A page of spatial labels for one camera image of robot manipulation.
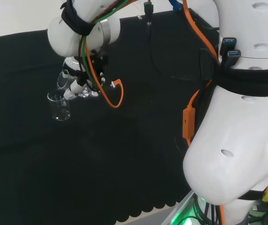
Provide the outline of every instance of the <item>orange connector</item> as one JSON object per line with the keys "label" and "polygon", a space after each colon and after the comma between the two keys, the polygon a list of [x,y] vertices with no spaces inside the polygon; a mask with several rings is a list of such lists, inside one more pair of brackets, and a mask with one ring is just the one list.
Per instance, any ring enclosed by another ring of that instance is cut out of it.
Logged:
{"label": "orange connector", "polygon": [[183,138],[190,146],[190,139],[194,135],[195,108],[187,107],[183,110]]}

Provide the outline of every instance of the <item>blue connector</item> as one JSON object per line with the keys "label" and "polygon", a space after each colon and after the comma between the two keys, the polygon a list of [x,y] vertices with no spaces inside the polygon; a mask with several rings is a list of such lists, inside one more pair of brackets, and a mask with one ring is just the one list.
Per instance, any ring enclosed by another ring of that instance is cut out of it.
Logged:
{"label": "blue connector", "polygon": [[240,56],[240,51],[229,51],[228,56]]}
{"label": "blue connector", "polygon": [[227,44],[227,45],[235,45],[235,44],[236,44],[236,42],[235,42],[234,39],[225,39],[225,40],[223,41],[223,43],[224,43],[224,44]]}
{"label": "blue connector", "polygon": [[180,11],[180,9],[183,7],[183,4],[178,2],[177,0],[169,0],[170,4],[173,6],[173,10],[175,12]]}

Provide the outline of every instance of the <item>glass beaker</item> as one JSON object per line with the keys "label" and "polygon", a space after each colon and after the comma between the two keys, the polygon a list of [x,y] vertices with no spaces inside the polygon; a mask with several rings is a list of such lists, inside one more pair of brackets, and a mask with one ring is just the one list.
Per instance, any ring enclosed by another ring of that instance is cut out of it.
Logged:
{"label": "glass beaker", "polygon": [[53,90],[48,93],[47,99],[54,120],[65,121],[71,116],[69,102],[64,98],[64,90]]}

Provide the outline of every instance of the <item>clear glass cup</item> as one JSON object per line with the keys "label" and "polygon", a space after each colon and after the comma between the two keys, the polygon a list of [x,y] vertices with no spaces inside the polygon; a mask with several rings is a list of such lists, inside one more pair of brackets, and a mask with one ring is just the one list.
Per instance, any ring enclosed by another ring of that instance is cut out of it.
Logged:
{"label": "clear glass cup", "polygon": [[64,98],[64,90],[53,90],[48,93],[47,99],[54,120],[65,121],[71,116],[69,102]]}
{"label": "clear glass cup", "polygon": [[70,85],[76,80],[76,77],[69,75],[67,70],[63,70],[57,80],[57,88],[62,90],[67,90]]}

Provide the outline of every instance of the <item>usb port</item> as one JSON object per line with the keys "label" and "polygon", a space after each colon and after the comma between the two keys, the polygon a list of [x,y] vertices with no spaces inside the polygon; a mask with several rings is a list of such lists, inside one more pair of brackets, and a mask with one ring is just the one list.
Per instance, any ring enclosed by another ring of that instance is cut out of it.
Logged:
{"label": "usb port", "polygon": [[236,44],[234,39],[224,39],[223,43],[226,44],[226,45],[234,45],[234,44]]}
{"label": "usb port", "polygon": [[229,51],[228,56],[240,56],[240,51]]}

